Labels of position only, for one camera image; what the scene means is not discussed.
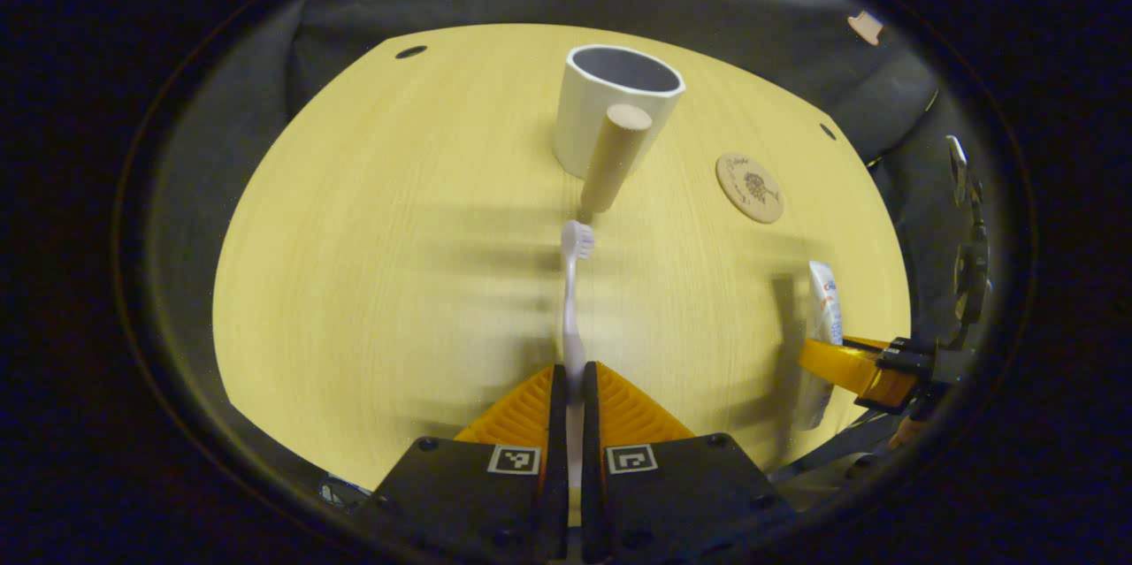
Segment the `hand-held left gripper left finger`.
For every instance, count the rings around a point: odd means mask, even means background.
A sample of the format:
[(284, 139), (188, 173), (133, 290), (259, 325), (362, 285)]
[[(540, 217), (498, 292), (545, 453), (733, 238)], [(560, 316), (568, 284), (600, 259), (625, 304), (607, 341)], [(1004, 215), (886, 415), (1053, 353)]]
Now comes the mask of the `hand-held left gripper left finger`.
[(543, 564), (569, 528), (567, 386), (549, 366), (453, 439), (424, 436), (355, 510), (355, 525), (403, 564)]

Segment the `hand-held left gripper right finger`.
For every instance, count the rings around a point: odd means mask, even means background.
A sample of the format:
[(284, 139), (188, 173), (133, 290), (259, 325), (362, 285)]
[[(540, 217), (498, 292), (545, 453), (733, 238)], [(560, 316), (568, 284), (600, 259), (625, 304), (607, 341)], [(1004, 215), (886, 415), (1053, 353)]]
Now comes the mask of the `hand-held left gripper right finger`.
[(796, 520), (728, 433), (692, 433), (606, 363), (583, 399), (583, 560), (737, 564)]

